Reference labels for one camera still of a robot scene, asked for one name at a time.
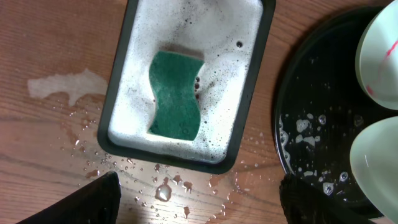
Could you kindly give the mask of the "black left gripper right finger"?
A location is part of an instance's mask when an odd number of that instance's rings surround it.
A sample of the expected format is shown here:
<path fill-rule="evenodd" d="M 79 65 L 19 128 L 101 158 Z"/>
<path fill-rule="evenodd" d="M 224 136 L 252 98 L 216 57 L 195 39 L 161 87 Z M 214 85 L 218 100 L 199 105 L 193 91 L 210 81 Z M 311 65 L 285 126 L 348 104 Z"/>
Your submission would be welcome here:
<path fill-rule="evenodd" d="M 279 195 L 288 224 L 373 224 L 293 174 L 281 180 Z"/>

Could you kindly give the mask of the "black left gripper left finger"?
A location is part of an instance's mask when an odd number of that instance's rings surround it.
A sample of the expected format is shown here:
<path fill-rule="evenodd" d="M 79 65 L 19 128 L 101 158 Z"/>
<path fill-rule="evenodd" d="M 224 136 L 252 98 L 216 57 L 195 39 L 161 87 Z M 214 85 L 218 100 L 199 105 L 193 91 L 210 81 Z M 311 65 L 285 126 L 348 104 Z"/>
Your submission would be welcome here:
<path fill-rule="evenodd" d="M 121 200 L 118 175 L 109 171 L 61 201 L 18 224 L 115 224 Z"/>

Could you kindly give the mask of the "yellow plate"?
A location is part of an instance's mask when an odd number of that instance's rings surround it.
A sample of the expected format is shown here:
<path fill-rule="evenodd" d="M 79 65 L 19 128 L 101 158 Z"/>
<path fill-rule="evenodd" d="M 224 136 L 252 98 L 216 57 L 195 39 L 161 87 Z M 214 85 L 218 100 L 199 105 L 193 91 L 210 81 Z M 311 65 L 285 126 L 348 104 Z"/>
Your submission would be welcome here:
<path fill-rule="evenodd" d="M 397 223 L 397 117 L 362 130 L 352 143 L 349 160 L 365 196 L 385 217 Z"/>

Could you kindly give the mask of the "green sponge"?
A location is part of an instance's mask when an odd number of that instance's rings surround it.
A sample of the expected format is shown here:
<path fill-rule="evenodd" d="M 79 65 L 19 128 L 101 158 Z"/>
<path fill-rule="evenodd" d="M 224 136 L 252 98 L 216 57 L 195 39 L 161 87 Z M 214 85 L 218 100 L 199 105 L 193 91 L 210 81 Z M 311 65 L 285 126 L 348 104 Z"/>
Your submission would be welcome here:
<path fill-rule="evenodd" d="M 159 51 L 149 68 L 155 96 L 155 117 L 149 132 L 172 139 L 192 141 L 200 127 L 200 109 L 194 87 L 203 60 Z"/>

